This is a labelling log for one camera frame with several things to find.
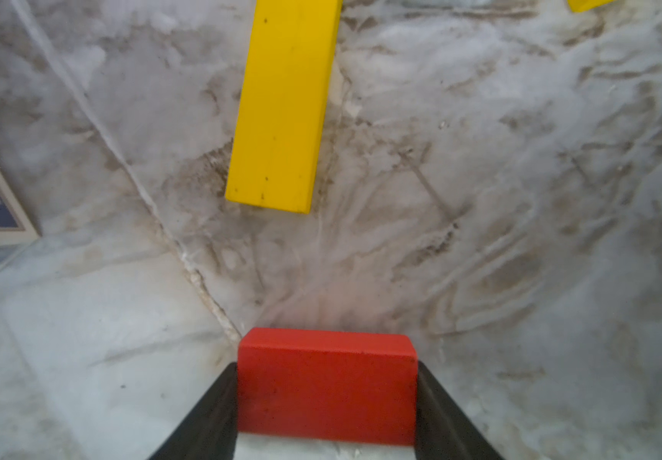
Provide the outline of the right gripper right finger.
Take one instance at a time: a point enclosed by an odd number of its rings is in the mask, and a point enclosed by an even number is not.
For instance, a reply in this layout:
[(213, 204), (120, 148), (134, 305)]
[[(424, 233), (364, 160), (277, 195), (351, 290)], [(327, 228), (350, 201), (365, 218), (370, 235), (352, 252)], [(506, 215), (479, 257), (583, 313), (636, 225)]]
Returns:
[(503, 460), (424, 362), (418, 362), (415, 458)]

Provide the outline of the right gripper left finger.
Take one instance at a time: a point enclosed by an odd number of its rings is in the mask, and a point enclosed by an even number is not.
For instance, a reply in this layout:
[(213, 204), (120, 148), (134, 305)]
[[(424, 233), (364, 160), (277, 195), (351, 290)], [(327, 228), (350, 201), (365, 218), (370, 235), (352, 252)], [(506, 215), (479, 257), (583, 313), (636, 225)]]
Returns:
[(232, 460), (238, 436), (237, 363), (230, 363), (150, 460)]

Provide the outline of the red block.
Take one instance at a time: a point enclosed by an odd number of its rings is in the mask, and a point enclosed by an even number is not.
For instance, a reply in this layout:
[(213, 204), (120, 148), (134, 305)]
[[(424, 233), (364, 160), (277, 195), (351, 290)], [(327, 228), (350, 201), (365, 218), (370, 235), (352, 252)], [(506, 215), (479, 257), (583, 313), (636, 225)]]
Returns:
[(417, 377), (405, 335), (254, 328), (238, 349), (238, 428), (411, 446)]

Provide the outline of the long yellow block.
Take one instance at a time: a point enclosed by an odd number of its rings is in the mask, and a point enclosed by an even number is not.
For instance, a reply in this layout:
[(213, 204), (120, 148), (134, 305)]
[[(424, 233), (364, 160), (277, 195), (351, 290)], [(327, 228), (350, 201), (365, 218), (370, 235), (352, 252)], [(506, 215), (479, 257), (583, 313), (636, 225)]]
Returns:
[(227, 200), (309, 213), (341, 11), (338, 0), (256, 3)]

